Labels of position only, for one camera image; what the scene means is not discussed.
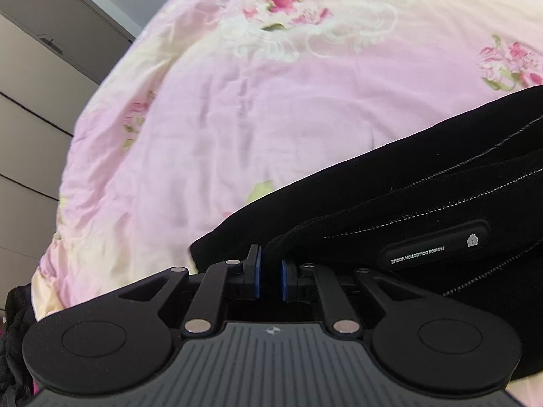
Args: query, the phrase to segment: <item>pink fabric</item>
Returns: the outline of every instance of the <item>pink fabric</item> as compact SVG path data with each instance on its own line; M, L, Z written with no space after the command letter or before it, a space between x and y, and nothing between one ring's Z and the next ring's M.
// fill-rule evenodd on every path
M191 267L248 202L541 85L541 20L543 0L170 0L77 123L37 318Z

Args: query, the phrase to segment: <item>metal pin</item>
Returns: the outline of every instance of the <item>metal pin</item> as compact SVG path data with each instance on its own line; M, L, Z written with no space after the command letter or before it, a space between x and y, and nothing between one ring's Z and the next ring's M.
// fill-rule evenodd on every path
M211 329L211 323L207 319L190 319L185 323L185 329L191 334L203 334Z
M360 329L360 325L352 319L341 319L334 323L333 328L340 334L353 334Z

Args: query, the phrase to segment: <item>white stitching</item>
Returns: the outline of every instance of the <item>white stitching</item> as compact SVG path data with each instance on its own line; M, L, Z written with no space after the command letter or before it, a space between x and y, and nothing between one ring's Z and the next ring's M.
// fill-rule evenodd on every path
M469 164L470 162L473 162L474 160L476 159L479 159L481 156L485 156L487 155L488 153L490 153L491 151L495 150L496 148L498 147L501 147L503 144L505 144L507 141L509 141L513 136L516 136L517 134L520 134L522 133L524 130L527 130L529 127L531 127L534 123L536 123L537 121L539 121L541 118L543 118L543 115L539 116L538 118L534 119L533 121L529 122L528 124L526 124L524 127L522 127L521 129L517 130L516 132L514 132L513 134L510 134L509 136L507 136L505 139L503 139L502 141L498 142L496 145L494 145L493 147L483 151L482 153L479 153L477 156L473 156L472 158L470 159L466 159L465 161L463 162L460 162L459 164L456 164L455 166L452 166L452 167L449 167L447 169L444 169L442 171L438 171L437 173L434 173L434 174L431 174L427 177L423 177L422 179L419 179L417 180L416 182L413 182L412 184L408 185L406 188L409 188L409 187L412 187L413 185L418 185L422 182L426 182L427 180L430 180L430 179L433 179L434 177L437 177L439 175L442 175L446 172L449 172L451 170L454 170L458 167L461 167L465 164Z
M478 280L481 280L483 278L487 278L488 276L491 276L494 272L496 272L498 269L501 270L504 266L507 266L509 263L511 263L514 260L517 260L517 258L522 257L524 254L528 254L531 250L533 250L536 246L538 246L541 242L543 242L543 238L539 239L536 243L534 243L532 246L526 248L524 251L518 253L517 255L513 255L511 258L503 261L497 266L494 266L490 271L485 272L484 274L480 274L479 276L475 277L473 280L470 280L469 282L464 283L463 285L457 286L456 288L451 289L450 291L442 293L444 297L447 297L449 295L454 294L455 292L461 291L463 288L467 288L472 283L475 283Z
M510 182L504 183L503 185L500 185L500 186L498 186L496 188L493 188L492 190L484 191L484 193L479 193L476 196L472 196L472 197L463 199L463 200L461 200L459 202L452 202L452 203L449 202L448 205L437 207L437 208L434 208L434 209L430 209L430 210L425 211L424 213L417 213L417 214L413 214L413 215L409 215L409 216L403 216L403 217L400 217L400 218L398 218L396 220L391 220L391 221L389 221L389 222L387 222L385 224L382 224L382 225L372 226L370 228L359 229L357 231L351 231L351 232L347 232L347 233L343 233L343 234L328 235L326 237L321 237L321 239L333 239L335 237L360 234L360 233L364 233L364 232L367 232L367 231L372 231L373 229L384 228L385 226L405 222L407 220L411 220L412 218L422 217L422 216L426 216L426 215L429 215L429 214L432 214L432 213L436 213L438 211L443 211L444 209L447 209L447 208L453 208L455 206L465 204L466 202L471 202L472 200L478 199L480 197L487 196L488 194L495 193L496 191L501 190L502 188L508 187L509 185L512 185L512 184L514 184L516 182L519 182L520 180L523 180L523 179L525 179L527 177L533 176L534 174L537 174L537 173L539 173L541 171L543 171L543 168L532 171L532 172L530 172L528 174L525 174L525 175L523 175L523 176L521 176L521 177L519 177L517 179L511 180Z

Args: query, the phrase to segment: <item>cabinet handle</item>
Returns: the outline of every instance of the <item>cabinet handle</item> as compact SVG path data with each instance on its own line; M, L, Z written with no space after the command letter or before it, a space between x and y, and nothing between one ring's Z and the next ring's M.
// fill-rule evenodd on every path
M57 53L58 55L60 56L64 55L64 52L62 51L62 49L58 47L57 45L53 44L52 39L40 37L40 41L44 43L47 47L49 47L53 52Z

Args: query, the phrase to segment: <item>black label patch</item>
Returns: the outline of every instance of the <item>black label patch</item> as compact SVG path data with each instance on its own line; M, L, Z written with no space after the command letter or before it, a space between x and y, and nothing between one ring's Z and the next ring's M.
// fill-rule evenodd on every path
M490 225L486 221L467 222L388 245L379 254L379 266L391 270L441 260L450 255L476 250L484 246L489 238Z

